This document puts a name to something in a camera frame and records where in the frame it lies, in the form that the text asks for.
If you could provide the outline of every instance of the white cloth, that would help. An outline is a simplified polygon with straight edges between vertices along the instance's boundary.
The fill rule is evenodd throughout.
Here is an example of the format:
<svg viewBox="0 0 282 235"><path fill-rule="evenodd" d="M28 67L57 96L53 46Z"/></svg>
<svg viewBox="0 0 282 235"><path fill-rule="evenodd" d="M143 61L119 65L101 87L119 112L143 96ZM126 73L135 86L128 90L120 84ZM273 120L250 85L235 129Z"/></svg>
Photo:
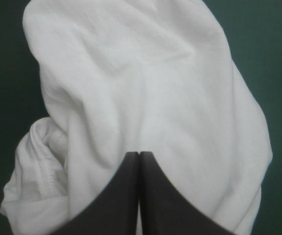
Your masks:
<svg viewBox="0 0 282 235"><path fill-rule="evenodd" d="M153 152L189 202L250 234L268 128L203 1L32 0L23 27L50 117L20 141L4 188L14 234L72 219L128 151Z"/></svg>

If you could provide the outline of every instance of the black plastic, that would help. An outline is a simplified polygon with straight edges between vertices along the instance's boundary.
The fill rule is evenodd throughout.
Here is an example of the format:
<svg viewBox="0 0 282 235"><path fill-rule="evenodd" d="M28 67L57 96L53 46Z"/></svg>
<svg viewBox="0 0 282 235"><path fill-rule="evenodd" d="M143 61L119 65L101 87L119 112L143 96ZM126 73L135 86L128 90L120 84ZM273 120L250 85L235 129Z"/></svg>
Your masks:
<svg viewBox="0 0 282 235"><path fill-rule="evenodd" d="M141 152L143 235L232 235L188 202L168 180L152 152Z"/></svg>
<svg viewBox="0 0 282 235"><path fill-rule="evenodd" d="M138 153L127 152L100 195L51 235L135 235L138 170Z"/></svg>

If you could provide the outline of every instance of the dark green background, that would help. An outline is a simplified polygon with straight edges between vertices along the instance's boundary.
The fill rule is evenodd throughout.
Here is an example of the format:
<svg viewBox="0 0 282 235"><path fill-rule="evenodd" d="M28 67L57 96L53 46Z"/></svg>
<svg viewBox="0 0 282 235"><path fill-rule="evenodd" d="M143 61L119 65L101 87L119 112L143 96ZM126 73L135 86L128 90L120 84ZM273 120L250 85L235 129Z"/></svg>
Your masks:
<svg viewBox="0 0 282 235"><path fill-rule="evenodd" d="M206 0L226 32L232 57L265 113L273 150L252 235L282 235L282 0ZM22 13L28 0L0 1L0 202L19 140L47 116L38 64ZM0 215L0 235L11 234Z"/></svg>

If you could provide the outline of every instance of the draped cloth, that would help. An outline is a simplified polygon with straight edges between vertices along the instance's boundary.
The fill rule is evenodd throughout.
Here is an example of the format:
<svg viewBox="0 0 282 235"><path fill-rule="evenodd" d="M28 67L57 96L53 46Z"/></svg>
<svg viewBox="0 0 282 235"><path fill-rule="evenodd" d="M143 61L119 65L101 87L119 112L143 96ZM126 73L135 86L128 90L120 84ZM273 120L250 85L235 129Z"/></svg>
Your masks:
<svg viewBox="0 0 282 235"><path fill-rule="evenodd" d="M19 142L4 187L15 235L74 218L129 151L153 152L192 205L250 234L267 123L203 1L32 0L23 27L49 117Z"/></svg>

